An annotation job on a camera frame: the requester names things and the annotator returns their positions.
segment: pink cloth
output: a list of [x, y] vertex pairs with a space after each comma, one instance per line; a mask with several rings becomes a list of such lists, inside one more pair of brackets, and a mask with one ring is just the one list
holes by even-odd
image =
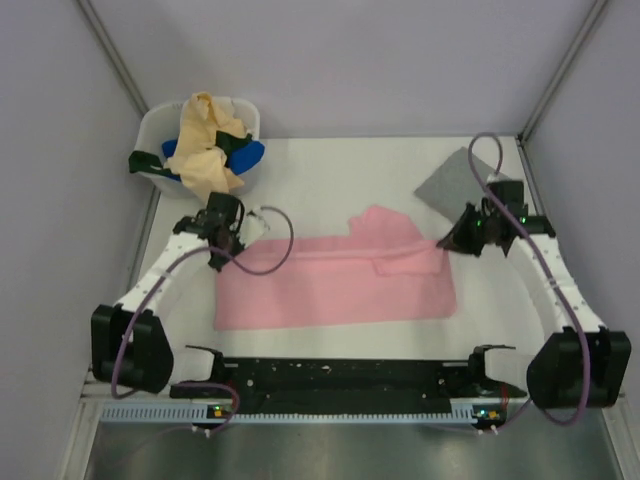
[[[411, 219], [373, 206], [348, 236], [297, 238], [275, 273], [247, 275], [229, 263], [217, 281], [218, 330], [311, 327], [443, 318], [456, 310], [449, 256]], [[238, 256], [266, 270], [288, 240], [261, 240]]]

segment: white plastic bin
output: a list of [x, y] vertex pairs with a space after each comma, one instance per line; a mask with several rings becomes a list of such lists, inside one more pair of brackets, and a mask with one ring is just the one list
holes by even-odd
[[[247, 130], [253, 135], [254, 140], [260, 138], [260, 113], [253, 103], [242, 98], [230, 97], [214, 97], [214, 100], [228, 114], [239, 118], [247, 126]], [[185, 102], [167, 102], [158, 105], [149, 110], [143, 117], [138, 131], [138, 139], [136, 140], [135, 150], [140, 150], [156, 155], [162, 163], [167, 159], [162, 153], [162, 144], [167, 140], [178, 138], [180, 134], [180, 117]], [[231, 193], [234, 195], [242, 195], [247, 193], [257, 181], [259, 176], [259, 168], [262, 162], [259, 162], [251, 170], [240, 175], [245, 185], [233, 189]], [[188, 198], [194, 194], [186, 188], [182, 183], [171, 178], [151, 173], [138, 172], [151, 180], [162, 193], [173, 198]]]

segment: white wall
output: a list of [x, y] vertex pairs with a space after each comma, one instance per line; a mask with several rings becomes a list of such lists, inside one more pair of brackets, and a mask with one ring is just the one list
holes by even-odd
[[50, 479], [148, 189], [127, 173], [138, 118], [70, 0], [4, 0], [0, 65], [0, 476]]
[[255, 102], [266, 137], [517, 132], [593, 0], [93, 0], [150, 105]]
[[[529, 147], [571, 270], [640, 347], [640, 2], [614, 0]], [[627, 389], [640, 414], [640, 366]]]

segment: gray cloth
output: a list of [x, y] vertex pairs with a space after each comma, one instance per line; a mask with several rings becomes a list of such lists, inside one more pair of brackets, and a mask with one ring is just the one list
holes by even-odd
[[[453, 223], [460, 218], [467, 202], [480, 206], [480, 200], [484, 197], [482, 188], [471, 173], [467, 155], [466, 148], [453, 153], [413, 192], [416, 197]], [[473, 162], [483, 180], [495, 170], [495, 167], [490, 167], [475, 155]], [[507, 178], [506, 175], [498, 175], [498, 180]]]

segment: yellow cloth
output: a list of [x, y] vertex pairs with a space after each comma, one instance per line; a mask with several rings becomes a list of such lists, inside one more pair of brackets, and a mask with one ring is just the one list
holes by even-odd
[[171, 157], [167, 166], [179, 174], [182, 184], [207, 204], [211, 192], [228, 193], [244, 182], [224, 166], [227, 156], [218, 147], [184, 157]]
[[218, 130], [238, 138], [247, 135], [242, 120], [228, 115], [211, 94], [194, 93], [182, 112], [176, 151], [166, 164], [205, 205], [211, 192], [228, 193], [244, 185], [224, 166], [227, 157], [215, 146]]

